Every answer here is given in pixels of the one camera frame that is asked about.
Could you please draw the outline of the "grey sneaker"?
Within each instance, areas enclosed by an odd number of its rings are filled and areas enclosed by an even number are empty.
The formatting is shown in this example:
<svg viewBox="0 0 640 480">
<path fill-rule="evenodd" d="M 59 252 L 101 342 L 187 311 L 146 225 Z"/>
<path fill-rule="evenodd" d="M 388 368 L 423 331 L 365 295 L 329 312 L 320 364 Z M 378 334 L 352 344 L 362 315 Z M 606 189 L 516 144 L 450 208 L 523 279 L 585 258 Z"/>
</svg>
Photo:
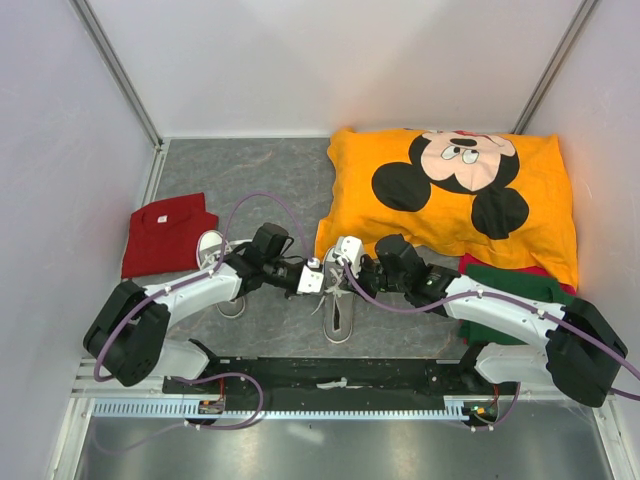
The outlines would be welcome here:
<svg viewBox="0 0 640 480">
<path fill-rule="evenodd" d="M 333 250 L 334 248 L 331 247 L 327 251 L 323 266 L 325 262 L 335 262 Z M 350 290 L 349 294 L 339 299 L 330 295 L 324 303 L 324 333 L 330 342 L 340 344 L 350 338 L 353 330 L 354 302 L 355 294 Z"/>
<path fill-rule="evenodd" d="M 225 240 L 222 237 L 222 233 L 217 230 L 205 231 L 199 237 L 199 240 L 197 242 L 196 263 L 197 263 L 197 252 L 199 248 L 203 248 L 211 245 L 217 245 L 217 244 L 224 245 L 226 241 L 229 241 L 229 240 Z M 223 260 L 226 260 L 228 255 L 229 254 L 227 254 L 226 256 L 222 256 L 220 258 L 219 263 L 215 267 L 206 269 L 206 270 L 211 270 L 211 271 L 215 270 L 217 273 L 222 272 L 224 269 Z M 243 298 L 228 300 L 228 301 L 218 303 L 216 305 L 216 308 L 222 317 L 226 319 L 237 319 L 244 314 L 246 310 L 246 301 Z"/>
</svg>

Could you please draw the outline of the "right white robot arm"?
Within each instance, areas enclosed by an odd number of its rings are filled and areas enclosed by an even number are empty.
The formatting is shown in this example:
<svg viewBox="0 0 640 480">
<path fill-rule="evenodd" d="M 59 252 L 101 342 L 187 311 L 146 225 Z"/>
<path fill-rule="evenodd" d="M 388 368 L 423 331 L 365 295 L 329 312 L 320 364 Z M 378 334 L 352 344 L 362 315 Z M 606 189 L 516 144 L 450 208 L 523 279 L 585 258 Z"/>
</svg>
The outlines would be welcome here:
<svg viewBox="0 0 640 480">
<path fill-rule="evenodd" d="M 489 342 L 458 368 L 467 392 L 518 382 L 551 386 L 589 407 L 599 407 L 622 369 L 636 374 L 628 350 L 599 310 L 581 298 L 567 304 L 530 300 L 484 285 L 455 270 L 427 264 L 400 234 L 378 241 L 371 259 L 356 237 L 340 257 L 351 287 L 373 302 L 379 292 L 400 293 L 406 313 L 433 312 L 500 331 L 514 345 Z"/>
</svg>

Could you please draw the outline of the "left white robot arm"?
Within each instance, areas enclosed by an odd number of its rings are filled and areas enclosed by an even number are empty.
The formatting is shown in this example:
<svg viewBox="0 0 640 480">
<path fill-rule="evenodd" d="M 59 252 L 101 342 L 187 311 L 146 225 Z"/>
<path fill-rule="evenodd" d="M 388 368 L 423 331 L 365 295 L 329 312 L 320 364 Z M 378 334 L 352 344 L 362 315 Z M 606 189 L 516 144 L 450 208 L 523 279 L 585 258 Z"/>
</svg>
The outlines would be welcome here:
<svg viewBox="0 0 640 480">
<path fill-rule="evenodd" d="M 211 392 L 219 382 L 218 367 L 202 347 L 171 340 L 167 332 L 201 310 L 239 300 L 263 285 L 298 294 L 308 261 L 285 255 L 291 243 L 285 229 L 265 223 L 252 240 L 196 273 L 147 287 L 132 280 L 118 284 L 83 338 L 84 349 L 96 360 L 94 379 L 132 387 L 160 375 L 183 378 L 198 393 Z"/>
</svg>

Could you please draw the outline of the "red cloth under green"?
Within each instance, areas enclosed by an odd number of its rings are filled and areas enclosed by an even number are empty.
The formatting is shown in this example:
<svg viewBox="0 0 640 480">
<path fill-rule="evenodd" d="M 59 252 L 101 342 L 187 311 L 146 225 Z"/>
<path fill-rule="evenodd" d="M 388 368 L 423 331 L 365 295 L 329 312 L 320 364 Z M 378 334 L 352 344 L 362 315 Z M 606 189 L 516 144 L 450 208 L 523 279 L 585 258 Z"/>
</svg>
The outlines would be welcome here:
<svg viewBox="0 0 640 480">
<path fill-rule="evenodd" d="M 459 260 L 458 271 L 460 273 L 465 274 L 470 265 L 479 265 L 479 266 L 483 266 L 483 267 L 494 268 L 494 265 L 482 262 L 481 260 L 479 260 L 476 257 L 472 256 L 471 254 L 466 253 Z M 538 266 L 518 268 L 518 269 L 514 269 L 514 272 L 526 273 L 526 274 L 530 274 L 530 275 L 537 275 L 537 276 L 551 278 L 551 275 L 546 270 L 544 270 L 543 268 L 538 267 Z M 560 284 L 560 288 L 564 292 L 566 292 L 568 294 L 575 295 L 577 293 L 576 289 L 573 286 L 568 285 L 568 284 L 561 283 Z"/>
</svg>

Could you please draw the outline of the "green folded cloth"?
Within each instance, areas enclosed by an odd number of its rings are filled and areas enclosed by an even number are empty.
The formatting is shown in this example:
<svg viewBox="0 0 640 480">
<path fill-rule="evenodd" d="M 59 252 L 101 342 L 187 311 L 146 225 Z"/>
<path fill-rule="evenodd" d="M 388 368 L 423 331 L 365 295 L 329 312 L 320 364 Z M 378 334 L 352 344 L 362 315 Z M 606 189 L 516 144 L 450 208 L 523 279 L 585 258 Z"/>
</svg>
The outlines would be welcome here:
<svg viewBox="0 0 640 480">
<path fill-rule="evenodd" d="M 559 283 L 537 267 L 504 270 L 477 263 L 467 255 L 461 259 L 458 270 L 461 274 L 465 274 L 479 283 L 529 300 L 567 305 L 576 296 L 576 290 L 573 286 Z M 522 341 L 512 336 L 469 321 L 461 321 L 459 336 L 468 346 L 481 343 L 523 345 Z"/>
</svg>

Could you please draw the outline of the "white tape scrap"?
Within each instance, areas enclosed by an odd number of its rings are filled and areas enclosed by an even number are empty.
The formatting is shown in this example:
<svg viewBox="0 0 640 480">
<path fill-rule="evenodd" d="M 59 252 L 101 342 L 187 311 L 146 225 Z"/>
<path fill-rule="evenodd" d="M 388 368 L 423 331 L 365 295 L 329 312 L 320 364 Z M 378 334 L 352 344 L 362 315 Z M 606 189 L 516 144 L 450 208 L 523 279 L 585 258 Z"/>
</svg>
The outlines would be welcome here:
<svg viewBox="0 0 640 480">
<path fill-rule="evenodd" d="M 347 386 L 348 386 L 348 379 L 346 377 L 341 377 L 340 379 L 316 384 L 316 387 L 323 391 L 342 389 L 342 388 L 346 388 Z"/>
</svg>

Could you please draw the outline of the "red folded t-shirt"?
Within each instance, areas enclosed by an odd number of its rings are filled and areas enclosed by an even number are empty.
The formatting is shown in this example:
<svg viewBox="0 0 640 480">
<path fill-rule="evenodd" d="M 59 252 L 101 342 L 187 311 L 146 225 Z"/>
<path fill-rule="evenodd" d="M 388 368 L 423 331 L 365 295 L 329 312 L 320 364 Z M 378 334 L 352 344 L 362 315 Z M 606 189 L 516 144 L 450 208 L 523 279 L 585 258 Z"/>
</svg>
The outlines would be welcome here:
<svg viewBox="0 0 640 480">
<path fill-rule="evenodd" d="M 196 248 L 201 235 L 215 230 L 219 217 L 206 209 L 200 193 L 152 202 L 130 217 L 121 267 L 123 279 L 198 268 Z"/>
</svg>

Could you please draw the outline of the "orange mickey mouse pillow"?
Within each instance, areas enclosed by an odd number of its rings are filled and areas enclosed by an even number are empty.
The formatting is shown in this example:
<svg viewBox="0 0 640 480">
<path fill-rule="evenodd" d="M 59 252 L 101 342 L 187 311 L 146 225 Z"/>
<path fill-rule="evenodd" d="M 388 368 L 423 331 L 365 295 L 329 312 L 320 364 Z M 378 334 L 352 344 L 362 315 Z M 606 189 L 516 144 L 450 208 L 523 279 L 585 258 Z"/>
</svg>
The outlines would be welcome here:
<svg viewBox="0 0 640 480">
<path fill-rule="evenodd" d="M 573 195 L 557 135 L 345 128 L 327 155 L 336 178 L 316 256 L 341 236 L 373 253 L 381 238 L 401 234 L 442 255 L 538 266 L 578 286 Z"/>
</svg>

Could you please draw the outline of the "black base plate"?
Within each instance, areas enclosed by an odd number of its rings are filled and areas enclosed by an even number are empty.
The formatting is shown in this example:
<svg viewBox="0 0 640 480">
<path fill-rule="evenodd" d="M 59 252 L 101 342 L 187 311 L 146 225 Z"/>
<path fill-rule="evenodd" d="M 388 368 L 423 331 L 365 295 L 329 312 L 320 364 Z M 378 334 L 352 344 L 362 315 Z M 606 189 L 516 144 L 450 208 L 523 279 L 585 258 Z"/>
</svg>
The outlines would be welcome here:
<svg viewBox="0 0 640 480">
<path fill-rule="evenodd" d="M 495 387 L 469 366 L 427 359 L 218 357 L 201 375 L 244 373 L 264 391 L 268 412 L 441 410 L 446 396 L 493 398 Z"/>
</svg>

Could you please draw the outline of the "left aluminium frame post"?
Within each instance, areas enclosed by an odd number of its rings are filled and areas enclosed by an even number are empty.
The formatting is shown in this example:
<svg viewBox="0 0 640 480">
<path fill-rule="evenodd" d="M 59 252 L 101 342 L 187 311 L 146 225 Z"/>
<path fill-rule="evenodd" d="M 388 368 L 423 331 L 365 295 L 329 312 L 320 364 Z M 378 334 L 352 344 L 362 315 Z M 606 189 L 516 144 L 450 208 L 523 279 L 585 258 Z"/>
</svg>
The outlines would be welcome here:
<svg viewBox="0 0 640 480">
<path fill-rule="evenodd" d="M 160 150 L 164 144 L 151 116 L 136 91 L 132 80 L 126 72 L 107 32 L 102 26 L 91 2 L 87 0 L 70 0 L 70 5 L 76 12 L 85 31 L 89 35 L 96 50 L 106 65 L 112 79 L 116 83 L 125 102 L 140 124 L 144 134 L 155 150 Z"/>
</svg>

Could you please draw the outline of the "aluminium frame post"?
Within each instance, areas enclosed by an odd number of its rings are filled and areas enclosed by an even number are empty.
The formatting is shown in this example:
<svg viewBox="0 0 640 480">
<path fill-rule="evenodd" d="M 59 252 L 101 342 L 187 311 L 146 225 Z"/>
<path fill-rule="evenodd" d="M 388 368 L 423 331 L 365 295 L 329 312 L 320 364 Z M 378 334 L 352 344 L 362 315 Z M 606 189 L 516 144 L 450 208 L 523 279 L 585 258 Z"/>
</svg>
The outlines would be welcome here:
<svg viewBox="0 0 640 480">
<path fill-rule="evenodd" d="M 70 5 L 76 12 L 85 31 L 89 35 L 96 50 L 106 65 L 112 79 L 116 83 L 125 102 L 140 124 L 144 134 L 155 150 L 160 150 L 164 144 L 151 116 L 136 91 L 132 80 L 126 72 L 107 32 L 102 26 L 91 2 L 87 0 L 70 0 Z"/>
<path fill-rule="evenodd" d="M 579 3 L 539 80 L 525 102 L 511 130 L 513 134 L 521 135 L 526 132 L 600 3 L 600 0 L 583 0 Z"/>
</svg>

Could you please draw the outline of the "right aluminium frame post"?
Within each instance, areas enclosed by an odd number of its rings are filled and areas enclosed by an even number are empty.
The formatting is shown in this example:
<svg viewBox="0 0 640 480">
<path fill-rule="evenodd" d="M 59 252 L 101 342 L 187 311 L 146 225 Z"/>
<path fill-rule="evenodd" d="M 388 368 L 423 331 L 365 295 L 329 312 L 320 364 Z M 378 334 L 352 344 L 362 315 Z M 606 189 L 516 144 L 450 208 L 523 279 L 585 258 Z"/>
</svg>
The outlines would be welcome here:
<svg viewBox="0 0 640 480">
<path fill-rule="evenodd" d="M 583 0 L 579 3 L 539 80 L 525 102 L 511 130 L 513 134 L 521 135 L 526 132 L 600 3 L 600 0 Z"/>
</svg>

